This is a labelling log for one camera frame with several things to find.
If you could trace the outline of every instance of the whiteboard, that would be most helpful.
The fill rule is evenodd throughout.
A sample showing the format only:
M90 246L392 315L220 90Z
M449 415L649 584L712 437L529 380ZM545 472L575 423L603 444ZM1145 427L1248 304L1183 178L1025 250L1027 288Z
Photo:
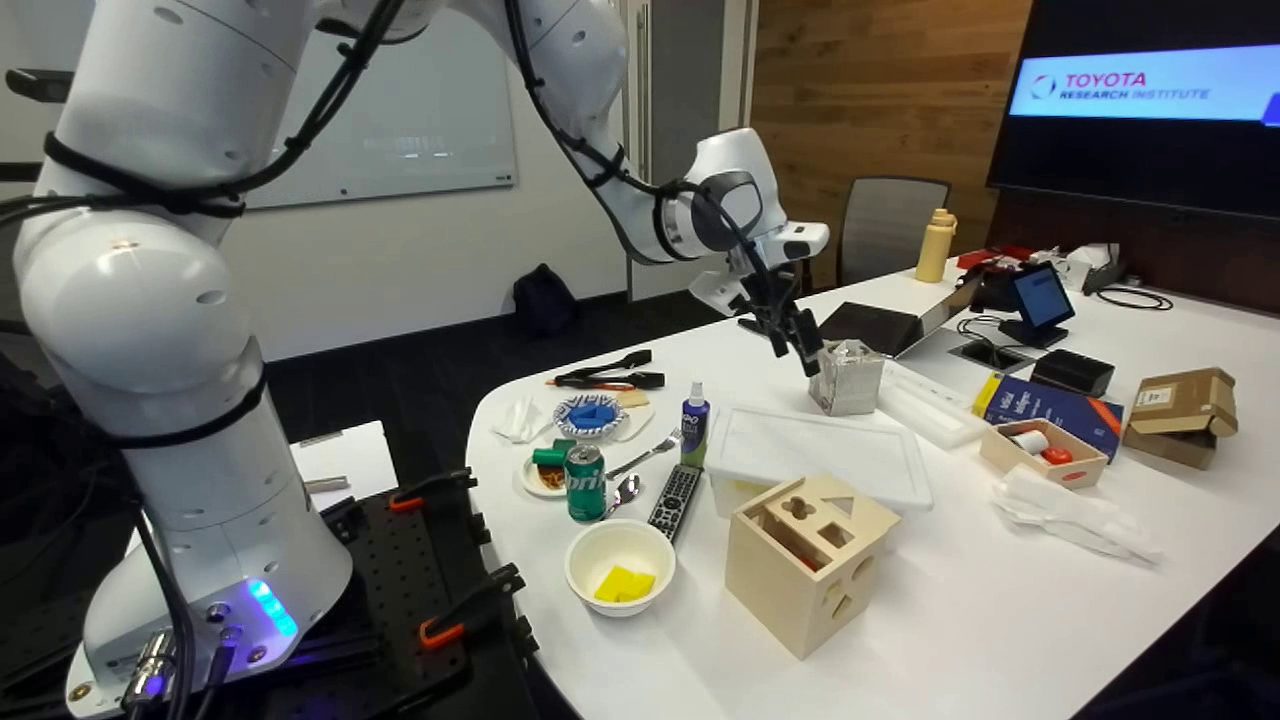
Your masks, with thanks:
M278 154L339 69L336 35L310 40ZM386 43L319 142L247 209L518 186L508 55L462 11L438 11L408 43Z

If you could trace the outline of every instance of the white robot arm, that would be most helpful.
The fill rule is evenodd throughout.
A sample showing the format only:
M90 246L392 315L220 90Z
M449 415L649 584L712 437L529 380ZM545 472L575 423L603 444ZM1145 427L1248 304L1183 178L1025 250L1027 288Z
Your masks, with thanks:
M181 649L173 709L183 712L223 644L227 682L270 674L349 590L354 556L310 510L217 246L238 193L288 167L272 142L310 34L357 34L357 69L444 4L97 4L37 196L0 204L0 226L23 220L12 256L23 315L83 415L126 447L169 572L158 582L134 552L100 584L67 674L73 715L122 712L158 636ZM793 304L787 270L821 253L825 230L787 226L756 134L703 142L686 180L649 187L603 134L626 79L614 4L452 9L512 53L636 260L730 256L730 274L702 283L703 302L756 314L777 352L793 345L812 369L821 339ZM323 93L305 142L354 79Z

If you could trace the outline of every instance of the white table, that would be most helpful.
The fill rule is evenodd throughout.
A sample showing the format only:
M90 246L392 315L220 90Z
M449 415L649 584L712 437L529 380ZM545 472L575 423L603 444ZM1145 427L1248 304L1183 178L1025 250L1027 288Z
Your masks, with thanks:
M937 295L941 288L885 276L812 295L812 309L825 319L840 302L929 309ZM787 658L725 593L730 520L717 517L707 487L682 538L673 593L636 620L594 615L560 572L579 523L565 505L518 487L529 444L488 427L508 399L545 393L554 372L497 387L471 420L470 466L479 475L475 505L493 527L493 552L518 562L529 582L519 614L531 620L547 678L594 720L1038 720L1086 709L1278 527L1280 319L1198 302L1176 302L1162 315L1076 302L1067 328L1066 349L1115 365L1109 398L1124 406L1141 375L1155 372L1222 365L1241 380L1241 437L1222 444L1213 472L1153 470L1120 453L1097 487L1153 534L1165 547L1162 569L1106 562L1038 534L1015 538L991 510L997 475L975 459L975 444L941 453L921 441L937 510L901 523L864 615L807 662ZM971 393L990 372L947 355L945 345L959 338L941 338L905 365ZM738 325L649 349L670 372L670 393L657 393L657 423L608 459L673 432L692 380L707 383L712 406L818 412L799 365L771 360L770 345ZM643 520L670 470L673 458L643 466L649 496L621 517Z

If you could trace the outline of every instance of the blue light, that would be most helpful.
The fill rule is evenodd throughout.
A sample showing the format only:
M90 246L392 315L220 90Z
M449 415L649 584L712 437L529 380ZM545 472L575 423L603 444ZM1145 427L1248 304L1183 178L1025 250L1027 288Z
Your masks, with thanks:
M278 593L263 582L247 582L247 597L270 615L278 636L295 636L295 620L288 615L288 608L278 602Z

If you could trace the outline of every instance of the yellow bowl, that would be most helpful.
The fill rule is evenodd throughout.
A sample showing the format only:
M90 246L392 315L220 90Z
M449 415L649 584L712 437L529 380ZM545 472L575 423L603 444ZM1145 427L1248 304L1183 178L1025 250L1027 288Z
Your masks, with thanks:
M595 602L614 569L643 572L654 590L636 602ZM603 520L569 544L565 582L595 615L640 615L673 590L678 547L643 520Z

